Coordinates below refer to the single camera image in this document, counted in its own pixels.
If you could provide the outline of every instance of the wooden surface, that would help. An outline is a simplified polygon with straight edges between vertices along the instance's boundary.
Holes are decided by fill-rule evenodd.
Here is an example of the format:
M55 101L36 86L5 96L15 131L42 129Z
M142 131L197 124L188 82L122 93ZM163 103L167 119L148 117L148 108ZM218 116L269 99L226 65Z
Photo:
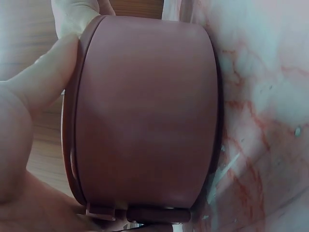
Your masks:
M112 0L117 15L161 18L163 0ZM0 7L0 80L31 65L56 41L50 0L2 0ZM71 195L60 142L62 98L37 118L28 170Z

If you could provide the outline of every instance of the marble surface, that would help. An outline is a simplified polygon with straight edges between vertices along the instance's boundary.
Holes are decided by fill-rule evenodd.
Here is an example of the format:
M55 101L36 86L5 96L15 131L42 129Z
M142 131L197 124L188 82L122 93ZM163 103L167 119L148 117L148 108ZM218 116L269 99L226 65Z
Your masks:
M204 26L223 74L219 166L198 221L175 231L309 231L309 16L305 0L166 0Z

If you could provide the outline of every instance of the hand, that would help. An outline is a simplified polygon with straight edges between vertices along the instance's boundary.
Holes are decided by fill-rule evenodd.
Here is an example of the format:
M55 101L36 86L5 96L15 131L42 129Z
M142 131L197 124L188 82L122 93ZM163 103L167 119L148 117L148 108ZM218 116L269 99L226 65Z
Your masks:
M67 14L62 11L66 15L64 18L74 19L77 14L69 10L74 7L87 11L79 4L73 4L71 8L64 4L67 1L53 2L53 6L62 2L68 7ZM88 9L88 19L77 19L78 27L66 23L58 27L58 35L62 38L35 64L8 81L0 81L1 232L100 231L80 214L84 212L83 206L26 170L33 141L33 119L60 96L75 67L78 37L64 36L64 28L67 26L75 33L78 28L82 32L86 21L95 16L94 12L90 13L92 10ZM171 231L171 226L150 226L139 231Z
M70 33L82 34L98 15L115 15L109 0L52 0L58 38Z

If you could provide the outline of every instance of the finger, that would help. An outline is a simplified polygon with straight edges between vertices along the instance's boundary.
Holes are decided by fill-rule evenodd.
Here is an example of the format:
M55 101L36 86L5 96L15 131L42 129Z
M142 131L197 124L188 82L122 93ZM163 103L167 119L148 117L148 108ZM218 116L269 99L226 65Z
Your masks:
M110 0L99 0L98 3L100 5L101 15L116 15Z
M77 44L76 35L58 40L35 64L4 83L31 116L60 96L75 67Z
M99 16L97 0L52 0L58 38L69 33L81 35L87 25Z

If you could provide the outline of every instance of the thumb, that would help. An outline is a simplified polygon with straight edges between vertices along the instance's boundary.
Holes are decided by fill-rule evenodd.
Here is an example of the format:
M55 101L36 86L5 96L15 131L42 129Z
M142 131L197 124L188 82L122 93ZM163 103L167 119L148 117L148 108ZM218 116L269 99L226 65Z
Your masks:
M75 68L77 44L76 35L63 37L33 65L3 83L32 117L56 100L65 88Z

